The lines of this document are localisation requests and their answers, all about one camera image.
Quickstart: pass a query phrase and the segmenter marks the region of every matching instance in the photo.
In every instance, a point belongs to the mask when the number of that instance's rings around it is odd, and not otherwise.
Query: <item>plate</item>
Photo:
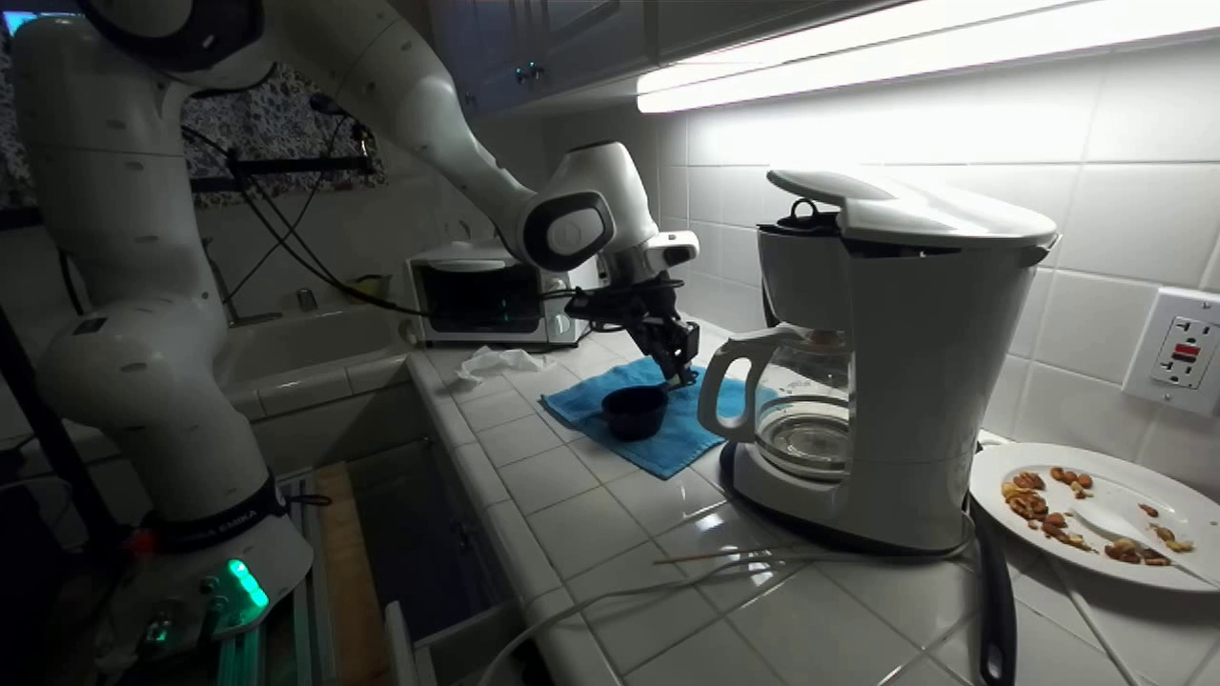
[[[1033,530],[1024,519],[1018,519],[1008,505],[1002,505],[1002,483],[1016,472],[1042,472],[1043,475],[1043,505],[1052,512],[1068,512],[1070,506],[1070,489],[1050,482],[1050,470],[1065,465],[1065,470],[1080,470],[1094,475],[1094,501],[1120,512],[1126,519],[1141,521],[1148,519],[1141,505],[1155,506],[1164,528],[1171,528],[1178,538],[1195,542],[1188,558],[1199,568],[1204,568],[1212,578],[1220,578],[1220,505],[1212,505],[1207,497],[1150,472],[1145,465],[1108,456],[1108,455],[1092,455],[1092,449],[1070,449],[1070,446],[1050,446],[1050,441],[1009,441],[1009,446],[986,446],[982,455],[976,455],[976,465],[968,472],[968,493],[976,497],[976,505],[1002,521],[1009,535],[1024,538],[1029,544],[1077,564],[1077,568],[1092,568],[1099,575],[1108,578],[1126,578],[1126,582],[1141,582],[1141,586],[1158,586],[1158,592],[1188,592],[1188,594],[1215,594],[1215,586],[1178,571],[1178,568],[1148,568],[1148,564],[1120,564],[1107,558],[1107,538],[1092,535],[1083,521],[1068,519],[1070,535],[1083,535],[1087,550],[1070,550],[1055,538],[1043,538],[1042,530]]]

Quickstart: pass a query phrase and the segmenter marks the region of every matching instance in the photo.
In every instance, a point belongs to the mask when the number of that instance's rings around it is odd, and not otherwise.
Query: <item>white tile countertop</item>
[[[723,331],[704,328],[700,361]],[[414,351],[413,379],[530,622],[571,603],[698,578],[717,550],[777,550],[785,568],[602,603],[539,638],[571,686],[956,686],[976,680],[976,568],[831,553],[763,521],[717,483],[717,449],[657,482],[557,422],[539,402],[618,361],[628,336],[543,355],[539,373],[456,387],[472,351]],[[1018,683],[1126,683],[1042,553],[1009,538]],[[1220,599],[1070,571],[1108,643],[1148,686],[1220,686]]]

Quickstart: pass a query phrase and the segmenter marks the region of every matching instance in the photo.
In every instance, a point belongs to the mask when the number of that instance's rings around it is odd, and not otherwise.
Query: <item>coffee maker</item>
[[[769,173],[793,214],[758,225],[769,331],[727,340],[700,422],[727,493],[839,542],[946,553],[976,432],[1055,225],[883,173]],[[742,416],[722,416],[727,370]]]

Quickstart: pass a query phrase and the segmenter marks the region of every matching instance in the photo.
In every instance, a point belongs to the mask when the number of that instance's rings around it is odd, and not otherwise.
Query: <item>blue cloth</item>
[[[636,357],[628,366],[614,366],[602,379],[587,379],[563,394],[543,397],[543,403],[568,422],[571,432],[611,446],[614,455],[628,456],[644,472],[667,482],[684,472],[689,463],[698,463],[704,449],[722,446],[712,432],[698,422],[698,394],[700,394],[700,370],[694,370],[694,383],[684,388],[671,388],[671,403],[662,412],[662,422],[653,440],[622,441],[611,435],[602,418],[602,397],[618,394],[625,387],[661,387],[661,370],[653,357]],[[742,412],[742,387],[723,379],[722,387],[722,416]]]

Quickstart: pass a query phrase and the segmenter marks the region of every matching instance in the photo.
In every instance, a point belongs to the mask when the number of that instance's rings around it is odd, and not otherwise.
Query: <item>fluorescent light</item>
[[[636,106],[644,115],[694,110],[1092,55],[1215,26],[1215,0],[918,0],[644,72],[636,80]]]

